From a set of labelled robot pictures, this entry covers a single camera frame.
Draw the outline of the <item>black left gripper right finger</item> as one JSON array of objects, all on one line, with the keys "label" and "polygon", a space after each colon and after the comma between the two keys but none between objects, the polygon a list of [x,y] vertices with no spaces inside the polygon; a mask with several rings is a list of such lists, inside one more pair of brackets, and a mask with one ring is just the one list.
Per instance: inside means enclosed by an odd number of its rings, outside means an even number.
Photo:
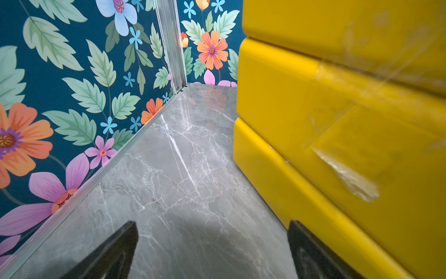
[{"label": "black left gripper right finger", "polygon": [[362,278],[362,275],[297,220],[290,222],[287,236],[298,278]]}]

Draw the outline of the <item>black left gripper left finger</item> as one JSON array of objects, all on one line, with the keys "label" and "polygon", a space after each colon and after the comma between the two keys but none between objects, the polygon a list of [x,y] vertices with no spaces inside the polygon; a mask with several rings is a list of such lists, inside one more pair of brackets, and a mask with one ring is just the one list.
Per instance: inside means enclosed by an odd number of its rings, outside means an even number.
[{"label": "black left gripper left finger", "polygon": [[61,278],[126,279],[131,269],[138,238],[136,222],[126,222]]}]

